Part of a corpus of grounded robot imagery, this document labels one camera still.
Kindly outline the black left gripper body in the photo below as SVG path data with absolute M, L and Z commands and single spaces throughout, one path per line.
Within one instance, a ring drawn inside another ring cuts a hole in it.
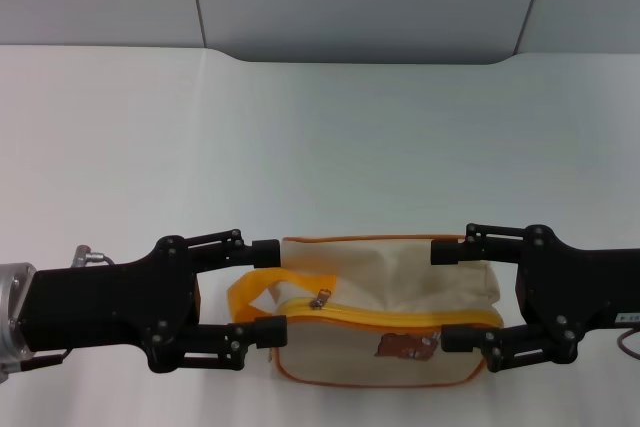
M 181 367 L 181 331 L 198 320 L 196 273 L 188 244 L 165 237 L 125 264 L 37 272 L 18 315 L 35 352 L 132 345 L 154 373 Z

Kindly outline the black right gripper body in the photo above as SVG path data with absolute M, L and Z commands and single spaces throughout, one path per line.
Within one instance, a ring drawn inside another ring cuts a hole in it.
M 640 248 L 583 250 L 549 227 L 527 227 L 516 294 L 526 323 L 541 329 L 545 357 L 571 363 L 590 331 L 640 333 Z

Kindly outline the beige food bag orange trim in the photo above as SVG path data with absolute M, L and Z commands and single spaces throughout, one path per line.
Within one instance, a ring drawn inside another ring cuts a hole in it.
M 443 387 L 485 367 L 482 354 L 448 353 L 444 325 L 499 328 L 497 278 L 486 261 L 432 265 L 433 237 L 288 237 L 281 266 L 243 275 L 227 291 L 234 322 L 287 319 L 278 372 L 296 382 L 360 388 Z M 321 310 L 309 302 L 320 289 Z

